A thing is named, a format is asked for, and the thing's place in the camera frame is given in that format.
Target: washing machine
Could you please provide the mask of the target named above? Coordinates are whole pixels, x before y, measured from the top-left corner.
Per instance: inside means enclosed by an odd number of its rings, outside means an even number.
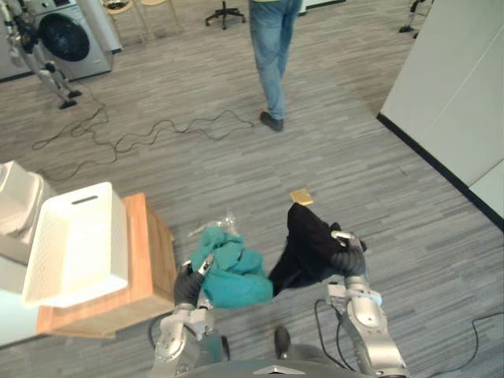
[[[27,5],[45,57],[70,80],[112,70],[112,54],[100,46],[77,0],[32,0]]]

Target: office chair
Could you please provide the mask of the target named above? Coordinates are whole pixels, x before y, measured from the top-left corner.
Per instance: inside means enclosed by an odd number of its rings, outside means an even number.
[[[226,2],[222,2],[222,9],[216,9],[215,13],[212,16],[207,17],[205,19],[205,24],[206,24],[206,26],[210,26],[210,22],[209,22],[210,20],[212,20],[213,18],[219,18],[220,16],[222,16],[222,28],[225,30],[228,28],[226,26],[226,16],[227,15],[242,17],[242,22],[243,23],[246,22],[245,16],[242,13],[240,13],[238,8],[226,8]]]

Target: washing machine door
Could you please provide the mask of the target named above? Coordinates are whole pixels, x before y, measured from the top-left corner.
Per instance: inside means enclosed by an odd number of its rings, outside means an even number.
[[[89,54],[86,31],[63,14],[47,14],[39,23],[39,37],[55,57],[65,61],[82,61]]]

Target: basket handle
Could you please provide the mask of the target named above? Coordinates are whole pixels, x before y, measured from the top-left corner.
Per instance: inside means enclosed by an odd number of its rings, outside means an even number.
[[[82,198],[82,199],[77,199],[76,201],[72,202],[72,205],[79,205],[80,203],[92,201],[93,199],[96,199],[96,198],[98,198],[97,195],[92,195],[90,197],[86,197],[86,198]]]

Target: white laundry basket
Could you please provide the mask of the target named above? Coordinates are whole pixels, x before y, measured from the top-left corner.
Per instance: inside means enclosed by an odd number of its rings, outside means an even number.
[[[44,202],[23,288],[25,306],[68,307],[128,285],[126,209],[110,183]]]

